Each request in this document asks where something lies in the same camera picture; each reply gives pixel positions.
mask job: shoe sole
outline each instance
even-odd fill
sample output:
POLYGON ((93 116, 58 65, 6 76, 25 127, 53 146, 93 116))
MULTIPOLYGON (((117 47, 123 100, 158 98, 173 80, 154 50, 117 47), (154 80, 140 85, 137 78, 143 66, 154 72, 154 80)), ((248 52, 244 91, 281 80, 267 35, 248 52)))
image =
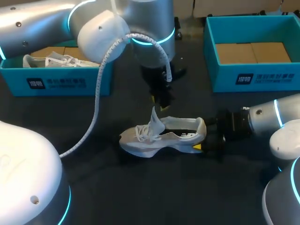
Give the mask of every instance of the shoe sole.
MULTIPOLYGON (((189 153, 189 154, 199 154, 202 153, 202 151, 200 150, 196 150, 194 149, 192 146, 189 145, 172 145, 172 146, 168 146, 170 148, 174 148, 180 152, 183 153, 189 153)), ((134 151, 131 150, 130 147, 128 146, 121 146, 122 149, 124 149, 126 152, 134 155, 134 156, 138 156, 138 157, 142 157, 142 158, 151 158, 153 157, 159 150, 161 150, 162 148, 159 149, 153 149, 151 151, 134 151)))

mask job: blue cardboard box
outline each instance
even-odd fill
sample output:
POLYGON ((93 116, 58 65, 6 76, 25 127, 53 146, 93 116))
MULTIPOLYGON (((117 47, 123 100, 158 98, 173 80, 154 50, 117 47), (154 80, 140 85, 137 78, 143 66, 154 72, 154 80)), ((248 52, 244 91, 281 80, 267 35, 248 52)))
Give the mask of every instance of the blue cardboard box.
POLYGON ((208 17, 204 56, 214 92, 300 90, 300 24, 292 15, 208 17), (290 62, 221 63, 216 45, 249 43, 282 43, 290 62))
MULTIPOLYGON (((73 47, 65 42, 58 46, 73 47)), ((14 96, 94 96, 99 67, 23 68, 23 56, 3 60, 0 73, 14 96)), ((104 69, 100 94, 110 95, 113 63, 104 69)))

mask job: open box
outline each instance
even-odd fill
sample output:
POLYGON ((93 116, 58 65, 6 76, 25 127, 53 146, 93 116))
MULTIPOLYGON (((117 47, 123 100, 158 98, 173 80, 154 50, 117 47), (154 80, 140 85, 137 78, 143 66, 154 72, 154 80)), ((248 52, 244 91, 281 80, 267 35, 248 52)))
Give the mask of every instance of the open box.
POLYGON ((214 92, 300 90, 294 16, 208 17, 204 56, 214 92))
MULTIPOLYGON (((87 60, 79 53, 74 41, 64 42, 32 54, 45 57, 52 51, 87 60)), ((94 96, 99 67, 23 68, 23 56, 3 60, 0 73, 14 96, 94 96)), ((100 95, 111 91, 113 62, 103 71, 100 95)))

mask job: logo on box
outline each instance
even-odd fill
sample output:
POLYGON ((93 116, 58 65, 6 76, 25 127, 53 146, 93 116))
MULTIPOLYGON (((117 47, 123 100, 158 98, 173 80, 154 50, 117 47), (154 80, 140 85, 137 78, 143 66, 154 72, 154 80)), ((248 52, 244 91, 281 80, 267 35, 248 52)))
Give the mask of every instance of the logo on box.
POLYGON ((239 74, 235 84, 250 84, 253 74, 239 74))
POLYGON ((27 78, 26 80, 31 89, 45 89, 45 85, 41 78, 27 78))

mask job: sneaker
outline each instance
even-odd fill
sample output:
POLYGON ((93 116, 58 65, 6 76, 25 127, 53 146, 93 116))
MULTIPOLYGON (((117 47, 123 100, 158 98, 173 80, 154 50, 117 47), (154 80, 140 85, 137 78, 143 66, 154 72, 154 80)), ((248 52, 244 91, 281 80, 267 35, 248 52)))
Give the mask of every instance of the sneaker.
POLYGON ((184 153, 201 153, 200 143, 206 137, 202 118, 165 117, 159 119, 155 107, 150 122, 129 128, 121 135, 120 146, 132 155, 150 158, 164 147, 184 153))
POLYGON ((99 67, 94 62, 76 59, 69 55, 52 52, 46 58, 34 58, 30 55, 23 57, 24 68, 51 68, 51 67, 99 67))

